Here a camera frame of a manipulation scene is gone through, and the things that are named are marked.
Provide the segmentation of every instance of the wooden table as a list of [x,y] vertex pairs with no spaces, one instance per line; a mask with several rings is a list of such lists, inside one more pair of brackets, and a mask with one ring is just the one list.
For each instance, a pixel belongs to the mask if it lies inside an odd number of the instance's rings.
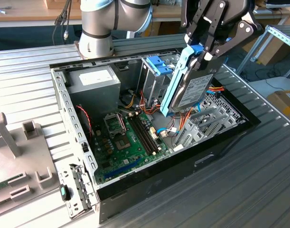
[[[43,0],[0,0],[0,7],[6,9],[6,15],[0,13],[0,27],[28,27],[54,25],[61,9],[47,9]],[[180,21],[180,6],[153,6],[153,21]],[[73,9],[70,24],[81,24],[81,11]]]

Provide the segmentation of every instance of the cardboard box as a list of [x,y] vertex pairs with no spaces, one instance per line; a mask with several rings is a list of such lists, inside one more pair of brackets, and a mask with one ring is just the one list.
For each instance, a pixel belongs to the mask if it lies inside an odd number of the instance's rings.
[[290,119],[290,90],[274,92],[267,100]]

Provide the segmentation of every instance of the green circuit board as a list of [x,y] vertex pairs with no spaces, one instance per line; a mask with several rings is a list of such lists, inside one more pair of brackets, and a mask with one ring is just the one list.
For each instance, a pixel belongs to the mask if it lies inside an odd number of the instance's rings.
[[[151,123],[144,113],[141,113],[138,118],[143,124],[147,124],[147,130],[151,127]],[[108,129],[104,124],[98,127],[100,132],[99,135],[95,135],[95,142],[93,142],[95,144],[94,156],[98,163],[98,169],[94,175],[98,184],[105,183],[170,154],[164,142],[158,139],[156,146],[159,151],[155,155],[148,155],[128,118],[124,117],[123,121],[127,130],[126,134],[117,134],[113,138],[109,136]]]
[[16,178],[18,178],[18,177],[21,177],[21,176],[22,176],[22,174],[19,174],[19,175],[16,175],[16,176],[14,176],[14,177],[11,177],[11,178],[9,178],[9,179],[6,179],[6,180],[0,182],[0,189],[3,189],[3,188],[5,188],[5,187],[7,187],[7,186],[9,185],[9,184],[8,184],[9,181],[14,180],[14,179],[16,179]]

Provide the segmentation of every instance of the hard drive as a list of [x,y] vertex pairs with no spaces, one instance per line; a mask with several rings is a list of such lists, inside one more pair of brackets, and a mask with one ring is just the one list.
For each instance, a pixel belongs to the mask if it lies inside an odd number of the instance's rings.
[[179,86],[173,96],[170,109],[172,112],[182,112],[196,105],[205,96],[214,74],[224,62],[225,57],[208,61],[205,69],[195,70],[191,62],[186,74],[181,78]]

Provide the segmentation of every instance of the yellow wire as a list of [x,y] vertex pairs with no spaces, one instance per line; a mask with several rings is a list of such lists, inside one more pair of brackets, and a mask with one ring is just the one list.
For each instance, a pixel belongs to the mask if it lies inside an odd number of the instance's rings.
[[132,100],[131,100],[130,104],[129,104],[128,106],[126,106],[125,108],[130,108],[130,107],[132,107],[132,105],[133,105],[133,100],[134,100],[134,96],[135,96],[135,95],[132,96]]
[[209,87],[209,89],[223,89],[223,87]]

